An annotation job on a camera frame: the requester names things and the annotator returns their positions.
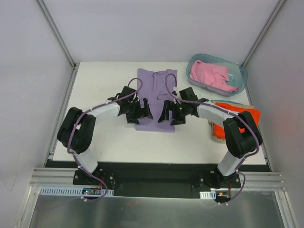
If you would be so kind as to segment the purple t shirt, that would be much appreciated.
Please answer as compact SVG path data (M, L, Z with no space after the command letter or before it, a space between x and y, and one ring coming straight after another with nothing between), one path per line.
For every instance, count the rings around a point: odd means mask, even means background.
M137 77L142 80L143 86L138 93L138 97L143 105L143 99L148 100L149 108L153 119L147 117L139 120L139 124L135 126L137 131L174 133L175 127L170 125L170 121L158 122L164 102L166 100L173 101L170 96L175 85L175 78L178 76L178 70L167 69L164 71L148 71L146 69L137 69Z

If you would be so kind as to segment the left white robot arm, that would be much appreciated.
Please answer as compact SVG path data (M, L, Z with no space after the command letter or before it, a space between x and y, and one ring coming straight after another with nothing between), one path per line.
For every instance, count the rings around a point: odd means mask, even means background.
M109 118L120 115L126 116L127 123L139 124L142 118L153 119L148 99L141 101L138 91L124 86L116 96L108 98L103 104L82 109L71 107L57 133L57 140L67 149L67 153L74 157L78 167L85 171L84 179L91 185L100 181L97 171L98 162L93 155L93 135L95 126Z

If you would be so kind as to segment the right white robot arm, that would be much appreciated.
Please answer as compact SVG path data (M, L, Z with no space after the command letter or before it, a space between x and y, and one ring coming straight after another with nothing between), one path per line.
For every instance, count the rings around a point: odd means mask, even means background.
M203 180L206 185L219 189L228 185L244 160L259 151L263 142L252 114L236 112L220 107L210 100L198 99L192 87L169 93L173 101L165 100L159 122L171 121L171 125L186 123L186 116L206 119L224 129L227 152L215 170Z

